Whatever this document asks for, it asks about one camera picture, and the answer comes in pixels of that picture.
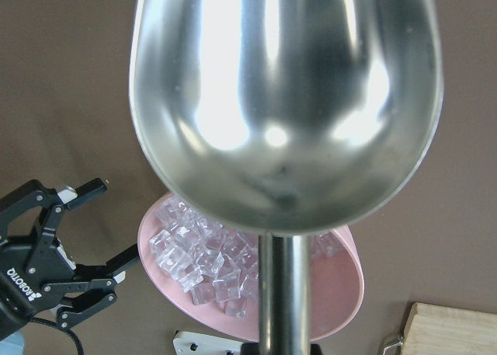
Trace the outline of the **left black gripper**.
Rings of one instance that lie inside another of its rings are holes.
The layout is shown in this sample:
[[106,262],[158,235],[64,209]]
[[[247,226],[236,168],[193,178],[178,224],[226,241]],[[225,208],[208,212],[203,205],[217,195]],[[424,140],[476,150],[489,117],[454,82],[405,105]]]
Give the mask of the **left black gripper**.
[[116,301],[115,287],[140,261],[137,244],[104,265],[74,263],[57,228],[64,214],[107,191],[94,178],[77,188],[46,188],[32,179],[1,199],[1,330],[17,332],[55,309],[67,331]]

